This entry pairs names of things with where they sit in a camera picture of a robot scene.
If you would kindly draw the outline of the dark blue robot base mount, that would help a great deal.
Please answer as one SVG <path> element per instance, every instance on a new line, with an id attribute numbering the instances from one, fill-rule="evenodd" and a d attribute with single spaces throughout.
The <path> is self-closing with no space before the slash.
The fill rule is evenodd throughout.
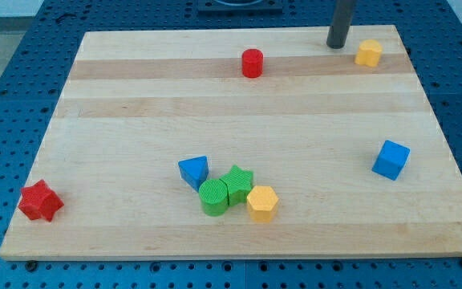
<path id="1" fill-rule="evenodd" d="M 282 0 L 196 0 L 201 13 L 282 12 Z"/>

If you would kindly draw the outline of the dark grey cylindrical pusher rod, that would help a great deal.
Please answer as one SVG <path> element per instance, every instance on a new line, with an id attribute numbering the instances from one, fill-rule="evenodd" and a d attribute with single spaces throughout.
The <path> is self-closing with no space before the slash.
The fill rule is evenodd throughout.
<path id="1" fill-rule="evenodd" d="M 356 0 L 337 0 L 330 24 L 326 45 L 332 49 L 345 46 L 348 31 L 355 12 Z"/>

